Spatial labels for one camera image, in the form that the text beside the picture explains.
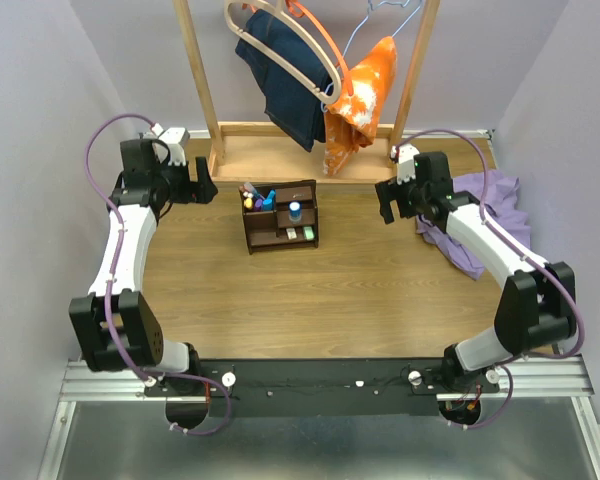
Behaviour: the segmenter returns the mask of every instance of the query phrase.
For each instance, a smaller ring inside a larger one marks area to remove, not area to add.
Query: beige hanger
[[[333,91],[330,95],[327,95],[324,92],[320,91],[320,88],[316,86],[311,80],[307,78],[307,76],[298,70],[296,67],[291,65],[287,60],[282,58],[276,52],[267,47],[260,40],[256,39],[253,35],[248,32],[245,32],[244,29],[238,27],[231,18],[231,5],[235,3],[253,5],[254,7],[264,10],[267,13],[270,13],[282,23],[287,25],[291,30],[298,34],[298,36],[304,40],[304,42],[309,46],[309,48],[316,54],[324,68],[326,68],[327,73],[331,77],[333,81]],[[227,21],[227,26],[229,29],[242,38],[245,42],[249,43],[253,47],[260,50],[271,60],[276,62],[282,68],[284,68],[290,75],[293,76],[296,80],[298,80],[305,88],[307,88],[311,93],[313,93],[318,99],[324,103],[325,105],[331,105],[335,103],[340,98],[340,93],[342,91],[342,81],[340,80],[340,74],[336,69],[335,65],[331,61],[331,59],[327,56],[322,47],[316,42],[316,40],[307,32],[298,22],[296,22],[292,17],[287,15],[287,13],[283,9],[284,0],[277,0],[276,5],[272,5],[264,0],[225,0],[224,1],[224,18]]]

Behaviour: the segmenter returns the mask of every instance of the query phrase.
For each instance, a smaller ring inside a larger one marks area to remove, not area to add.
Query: wire hanger
[[[307,76],[304,73],[298,70],[295,66],[289,63],[271,48],[266,46],[260,40],[256,39],[253,35],[246,32],[244,29],[238,27],[238,25],[236,25],[236,23],[233,21],[233,18],[231,18],[231,5],[235,3],[250,5],[257,9],[264,10],[265,12],[276,17],[282,23],[291,28],[291,30],[293,30],[309,46],[313,53],[316,54],[318,60],[320,60],[320,63],[324,65],[325,69],[327,70],[327,73],[329,74],[333,82],[333,89],[331,93],[327,94],[326,91],[321,92],[320,88],[316,86],[309,78],[307,78]],[[284,0],[277,0],[275,6],[264,0],[225,0],[224,17],[227,22],[227,26],[233,33],[238,35],[245,42],[249,43],[251,46],[258,49],[271,60],[280,65],[284,70],[286,70],[290,75],[292,75],[296,80],[298,80],[305,88],[307,88],[311,93],[313,93],[323,104],[331,105],[340,98],[340,94],[342,92],[342,81],[340,80],[340,74],[338,73],[338,69],[333,64],[331,59],[327,56],[322,47],[318,44],[318,42],[316,42],[316,40],[309,34],[309,32],[307,32],[298,22],[296,22],[292,17],[285,13],[285,11],[282,8],[284,4]],[[313,16],[313,14],[309,10],[307,10],[302,4],[298,3],[297,0],[286,0],[286,4],[292,15],[298,18],[306,16],[325,37],[327,43],[329,44],[334,54],[336,55],[336,58],[338,59],[338,64],[342,68],[347,93],[349,95],[353,95],[353,84],[349,75],[349,69],[347,68],[346,62],[344,61],[344,55],[340,53],[340,50],[336,46],[331,36],[329,36],[325,28]]]
[[[410,2],[411,2],[411,0],[405,0],[404,3],[401,3],[401,2],[392,2],[390,0],[383,0],[378,5],[374,6],[373,5],[373,0],[367,0],[367,16],[364,17],[364,19],[353,30],[353,33],[351,34],[351,37],[349,37],[349,41],[347,42],[347,46],[344,47],[344,53],[342,54],[342,56],[343,57],[347,56],[347,52],[349,51],[349,47],[351,46],[351,42],[353,42],[353,37],[356,36],[356,33],[358,33],[358,30],[360,30],[360,28],[362,27],[362,25],[364,25],[365,23],[367,23],[367,20],[369,20],[369,17],[371,16],[371,13],[375,12],[380,7],[382,7],[383,5],[392,5],[392,6],[396,6],[396,7],[400,7],[400,8],[407,8],[409,6]],[[393,35],[391,35],[391,37],[395,37],[398,33],[400,33],[400,30],[402,30],[404,28],[404,26],[407,23],[409,23],[409,20],[411,20],[413,18],[413,16],[416,13],[418,13],[418,10],[420,10],[422,8],[422,2],[423,2],[423,0],[420,0],[418,2],[418,6],[415,8],[415,10],[413,12],[411,12],[411,15],[409,15],[407,17],[407,19],[404,22],[402,22],[402,25],[400,25],[398,27],[398,29],[395,32],[393,32]],[[334,88],[334,85],[332,83],[330,83],[329,85],[327,85],[327,88],[325,88],[325,90],[324,90],[325,93],[328,93],[329,90],[332,89],[332,88]],[[326,105],[329,105],[329,104],[326,103],[326,102],[322,102],[320,104],[320,109],[322,110],[323,113],[327,112]]]

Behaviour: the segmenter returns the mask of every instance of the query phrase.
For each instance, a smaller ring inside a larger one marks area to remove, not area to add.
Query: orange tie-dye shirt
[[[324,173],[337,174],[360,147],[376,138],[380,113],[396,74],[396,44],[385,37],[350,70],[353,95],[340,98],[324,114],[326,148]]]

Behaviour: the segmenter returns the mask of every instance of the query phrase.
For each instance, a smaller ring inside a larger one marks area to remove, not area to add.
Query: green eraser
[[[304,239],[305,240],[313,240],[315,237],[313,236],[313,228],[304,227]]]

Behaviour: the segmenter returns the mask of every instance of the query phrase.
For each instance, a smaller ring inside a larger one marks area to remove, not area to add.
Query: bottle
[[[291,223],[300,223],[302,220],[302,207],[298,202],[289,204],[289,220],[291,220]]]

